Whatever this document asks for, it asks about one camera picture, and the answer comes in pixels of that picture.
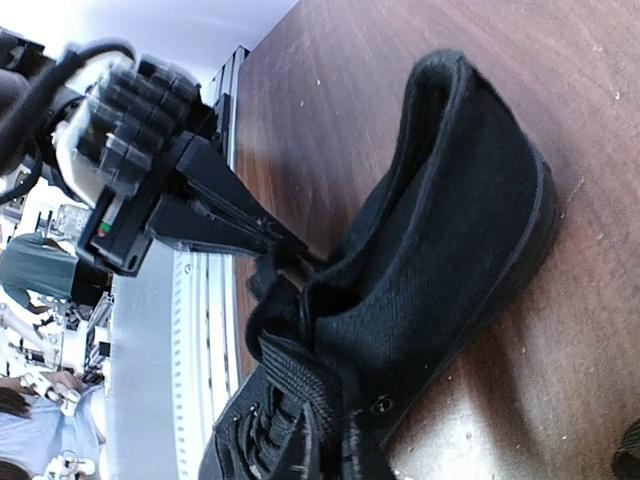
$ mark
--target table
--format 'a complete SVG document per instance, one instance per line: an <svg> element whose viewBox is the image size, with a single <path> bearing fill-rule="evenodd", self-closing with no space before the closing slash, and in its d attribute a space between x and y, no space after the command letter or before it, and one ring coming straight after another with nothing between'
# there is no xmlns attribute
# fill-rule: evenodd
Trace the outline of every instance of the table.
<svg viewBox="0 0 640 480"><path fill-rule="evenodd" d="M388 167L407 75L436 48L464 50L554 171L549 260L407 417L398 478L611 478L640 416L638 45L637 0L301 0L244 64L238 173L318 253Z"/></svg>

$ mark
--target wood grain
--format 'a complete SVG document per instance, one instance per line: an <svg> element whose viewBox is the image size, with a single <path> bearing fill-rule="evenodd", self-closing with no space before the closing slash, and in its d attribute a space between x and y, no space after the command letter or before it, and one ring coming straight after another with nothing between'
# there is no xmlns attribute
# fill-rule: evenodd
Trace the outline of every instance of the wood grain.
<svg viewBox="0 0 640 480"><path fill-rule="evenodd" d="M611 478L640 415L639 46L637 0L301 0L243 66L239 174L321 254L389 165L431 50L462 49L554 171L551 257L408 416L398 478Z"/></svg>

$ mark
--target light blue shirt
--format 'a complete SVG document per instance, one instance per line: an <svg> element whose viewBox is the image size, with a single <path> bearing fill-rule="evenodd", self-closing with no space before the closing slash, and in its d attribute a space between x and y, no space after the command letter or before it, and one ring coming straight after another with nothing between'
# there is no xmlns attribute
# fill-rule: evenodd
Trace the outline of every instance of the light blue shirt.
<svg viewBox="0 0 640 480"><path fill-rule="evenodd" d="M0 284L18 305L27 308L28 291L58 300L71 298L78 258L44 244L39 233L20 235L0 257Z"/></svg>
<svg viewBox="0 0 640 480"><path fill-rule="evenodd" d="M73 417L65 417L56 404L41 397L28 397L31 418L0 413L0 458L22 467L31 476L42 475L49 462L64 451L98 465L101 442L89 400L100 388L103 387L82 393Z"/></svg>

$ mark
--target dark hair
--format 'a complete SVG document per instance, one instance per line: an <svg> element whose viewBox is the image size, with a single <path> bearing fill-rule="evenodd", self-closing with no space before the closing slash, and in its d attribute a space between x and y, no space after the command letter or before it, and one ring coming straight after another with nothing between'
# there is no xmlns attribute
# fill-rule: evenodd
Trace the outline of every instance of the dark hair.
<svg viewBox="0 0 640 480"><path fill-rule="evenodd" d="M31 475L11 462L0 460L0 480L31 480Z"/></svg>
<svg viewBox="0 0 640 480"><path fill-rule="evenodd" d="M7 413L14 417L29 418L30 407L29 402L18 392L10 388L0 387L0 413Z"/></svg>

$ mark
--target white wall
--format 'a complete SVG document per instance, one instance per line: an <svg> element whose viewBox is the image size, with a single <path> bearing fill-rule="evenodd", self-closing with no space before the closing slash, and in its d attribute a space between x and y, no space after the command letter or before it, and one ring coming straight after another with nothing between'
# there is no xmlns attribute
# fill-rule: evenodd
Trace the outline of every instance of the white wall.
<svg viewBox="0 0 640 480"><path fill-rule="evenodd" d="M0 0L0 27L57 57L69 41L120 37L208 82L240 45L252 50L297 0Z"/></svg>

